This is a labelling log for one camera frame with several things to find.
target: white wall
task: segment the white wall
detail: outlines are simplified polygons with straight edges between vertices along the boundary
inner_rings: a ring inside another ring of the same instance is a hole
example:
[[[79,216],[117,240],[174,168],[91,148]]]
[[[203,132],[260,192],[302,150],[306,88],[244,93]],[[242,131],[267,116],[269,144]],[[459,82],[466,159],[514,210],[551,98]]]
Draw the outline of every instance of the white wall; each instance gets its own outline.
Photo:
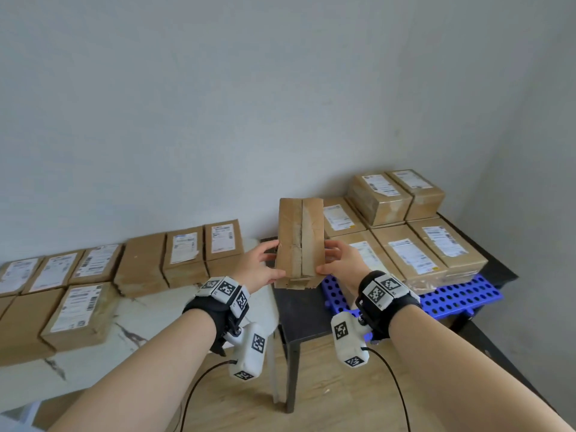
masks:
[[[0,0],[0,261],[339,195],[455,217],[573,0]]]
[[[474,320],[576,427],[576,15],[458,225],[520,279]]]

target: person's left hand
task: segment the person's left hand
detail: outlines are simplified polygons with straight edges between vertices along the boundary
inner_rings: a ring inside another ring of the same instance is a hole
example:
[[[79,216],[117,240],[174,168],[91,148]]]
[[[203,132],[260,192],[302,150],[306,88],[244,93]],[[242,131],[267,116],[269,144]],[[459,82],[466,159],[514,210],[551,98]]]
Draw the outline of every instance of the person's left hand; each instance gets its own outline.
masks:
[[[264,252],[278,246],[279,242],[277,239],[266,241],[244,253],[230,277],[241,285],[245,285],[250,294],[255,293],[264,285],[285,277],[286,272],[283,269],[268,268],[261,264],[261,262],[276,259],[276,254]]]

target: person's left arm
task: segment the person's left arm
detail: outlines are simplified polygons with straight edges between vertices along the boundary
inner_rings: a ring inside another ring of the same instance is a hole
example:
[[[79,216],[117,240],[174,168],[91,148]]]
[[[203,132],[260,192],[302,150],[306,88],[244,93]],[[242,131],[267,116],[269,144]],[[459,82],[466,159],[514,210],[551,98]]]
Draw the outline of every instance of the person's left arm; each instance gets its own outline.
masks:
[[[275,258],[264,252],[277,245],[264,242],[245,253],[230,277],[251,294],[284,277],[284,271],[261,264]],[[205,311],[185,312],[86,390],[50,432],[164,431],[215,337]]]

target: person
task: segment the person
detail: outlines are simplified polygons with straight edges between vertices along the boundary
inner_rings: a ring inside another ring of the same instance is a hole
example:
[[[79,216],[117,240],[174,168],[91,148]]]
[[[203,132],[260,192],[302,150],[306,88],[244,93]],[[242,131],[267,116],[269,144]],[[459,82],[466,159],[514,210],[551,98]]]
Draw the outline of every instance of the person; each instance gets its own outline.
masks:
[[[275,259],[265,251],[277,245],[264,242],[244,254],[230,277],[251,294],[284,277],[283,270],[262,264]],[[318,267],[319,274],[357,289],[371,273],[355,248],[332,240],[325,247],[327,263]],[[388,332],[447,430],[573,432],[522,383],[419,307],[402,307]],[[215,337],[205,311],[185,312],[85,391],[49,430],[164,431]]]

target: table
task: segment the table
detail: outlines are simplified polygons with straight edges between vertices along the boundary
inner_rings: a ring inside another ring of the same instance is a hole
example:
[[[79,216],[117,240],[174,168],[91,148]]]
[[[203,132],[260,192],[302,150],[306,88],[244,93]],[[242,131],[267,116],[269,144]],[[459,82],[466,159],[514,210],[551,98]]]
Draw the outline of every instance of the table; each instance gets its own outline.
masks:
[[[480,272],[484,278],[497,288],[502,288],[506,283],[518,278],[509,268],[497,260],[494,256],[480,247],[474,240],[460,231],[446,218],[443,218],[470,244],[474,246],[488,260],[486,266]],[[269,241],[276,237],[262,239]],[[296,385],[298,383],[298,370],[300,362],[300,345],[321,336],[332,333],[330,321],[332,313],[328,311],[324,303],[326,298],[321,288],[306,290],[274,289],[274,297],[279,313],[278,331],[282,337],[284,355],[288,365],[286,383],[286,413],[294,412],[296,403]],[[458,333],[462,327],[473,317],[459,314],[452,322],[450,329]]]
[[[254,238],[243,238],[243,242],[246,250],[258,244]],[[196,290],[187,286],[137,299],[123,298],[104,344],[57,353],[46,360],[0,367],[0,413],[94,385],[177,319]],[[273,334],[278,326],[278,310],[271,286],[252,294],[249,305],[241,325],[257,321],[267,335]]]

